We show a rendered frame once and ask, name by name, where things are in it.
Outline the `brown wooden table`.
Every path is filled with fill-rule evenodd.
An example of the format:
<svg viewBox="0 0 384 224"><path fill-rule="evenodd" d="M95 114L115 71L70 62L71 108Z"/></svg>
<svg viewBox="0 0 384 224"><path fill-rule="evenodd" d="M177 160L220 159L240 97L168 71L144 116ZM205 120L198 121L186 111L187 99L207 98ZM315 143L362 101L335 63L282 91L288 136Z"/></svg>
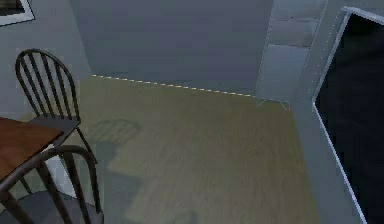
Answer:
<svg viewBox="0 0 384 224"><path fill-rule="evenodd" d="M0 117L0 181L62 134L56 128Z"/></svg>

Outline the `white framed wall picture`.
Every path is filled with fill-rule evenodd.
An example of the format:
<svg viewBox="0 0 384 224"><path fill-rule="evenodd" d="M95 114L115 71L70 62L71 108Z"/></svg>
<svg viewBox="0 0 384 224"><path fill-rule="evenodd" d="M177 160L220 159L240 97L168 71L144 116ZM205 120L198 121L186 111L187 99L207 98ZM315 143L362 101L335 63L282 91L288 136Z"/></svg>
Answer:
<svg viewBox="0 0 384 224"><path fill-rule="evenodd" d="M0 0L0 27L34 19L30 0Z"/></svg>

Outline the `black spindle-back chair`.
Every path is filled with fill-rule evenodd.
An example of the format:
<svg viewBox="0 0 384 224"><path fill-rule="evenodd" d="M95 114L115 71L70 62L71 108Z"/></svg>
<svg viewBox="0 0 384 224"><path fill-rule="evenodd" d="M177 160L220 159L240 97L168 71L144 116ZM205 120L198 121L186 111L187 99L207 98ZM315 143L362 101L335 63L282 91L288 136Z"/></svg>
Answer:
<svg viewBox="0 0 384 224"><path fill-rule="evenodd" d="M94 204L85 201L74 154L87 164ZM46 162L62 156L76 197L62 193L56 187ZM16 199L11 188L31 170L36 169L45 190L28 193ZM104 224L95 161L83 147L63 145L30 157L0 180L0 224Z"/></svg>
<svg viewBox="0 0 384 224"><path fill-rule="evenodd" d="M60 146L77 131L93 161L96 156L80 129L81 117L75 81L70 70L52 53L31 48L15 60L15 74L35 117L29 123L54 128L62 135L52 142Z"/></svg>

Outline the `white framed dark window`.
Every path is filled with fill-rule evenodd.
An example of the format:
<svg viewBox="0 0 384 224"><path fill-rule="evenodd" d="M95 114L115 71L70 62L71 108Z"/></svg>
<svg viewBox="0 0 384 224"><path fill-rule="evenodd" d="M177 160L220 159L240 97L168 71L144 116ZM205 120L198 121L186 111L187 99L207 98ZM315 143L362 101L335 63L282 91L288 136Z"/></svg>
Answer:
<svg viewBox="0 0 384 224"><path fill-rule="evenodd" d="M384 224L384 16L344 7L313 97L360 219Z"/></svg>

